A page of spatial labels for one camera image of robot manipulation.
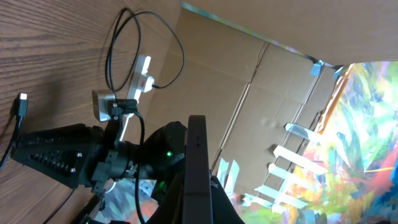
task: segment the wooden surface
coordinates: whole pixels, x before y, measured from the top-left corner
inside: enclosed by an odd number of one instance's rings
[[[93,115],[91,90],[106,89],[104,57],[107,34],[121,8],[150,10],[174,27],[180,13],[177,0],[2,0],[0,1],[0,153],[11,137],[14,120],[6,128],[13,99],[28,94],[24,131],[75,123],[99,125]],[[157,77],[171,39],[152,16],[139,18],[141,52],[152,57],[149,73]],[[137,45],[132,22],[116,44],[114,79],[124,79]],[[126,96],[127,88],[119,93]],[[140,99],[143,115],[151,93]],[[42,223],[70,193],[70,189],[9,159],[0,172],[0,223]],[[68,223],[91,194],[75,192],[51,223]]]
[[[398,60],[396,0],[184,0],[333,65]]]

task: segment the cable plug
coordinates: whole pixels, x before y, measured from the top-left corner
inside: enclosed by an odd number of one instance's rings
[[[15,99],[14,102],[14,115],[17,117],[25,117],[27,114],[28,105],[29,101],[27,100],[27,94],[18,94],[18,97]]]

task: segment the colorful painting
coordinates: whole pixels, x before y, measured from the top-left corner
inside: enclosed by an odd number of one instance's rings
[[[398,62],[353,65],[323,130],[322,145],[303,156],[328,169],[325,175],[296,167],[294,174],[316,186],[298,185],[288,195],[302,209],[236,207],[246,223],[398,223]]]

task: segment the wooden table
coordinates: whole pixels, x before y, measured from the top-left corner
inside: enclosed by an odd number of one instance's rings
[[[154,11],[172,27],[180,13],[177,0],[0,0],[1,155],[15,121],[3,129],[19,92],[27,93],[30,103],[24,131],[75,123],[99,125],[93,115],[91,90],[106,89],[104,61],[110,41],[107,34],[120,9],[126,6],[134,11]],[[152,57],[149,73],[157,77],[172,36],[150,15],[139,20],[143,34],[141,52]],[[135,23],[123,32],[114,51],[116,85],[127,74],[137,47]],[[126,94],[127,88],[118,96]],[[143,115],[151,98],[151,93],[140,98]],[[0,223],[42,223],[70,191],[9,159],[0,171]],[[78,189],[51,223],[68,223],[90,197],[89,189]]]

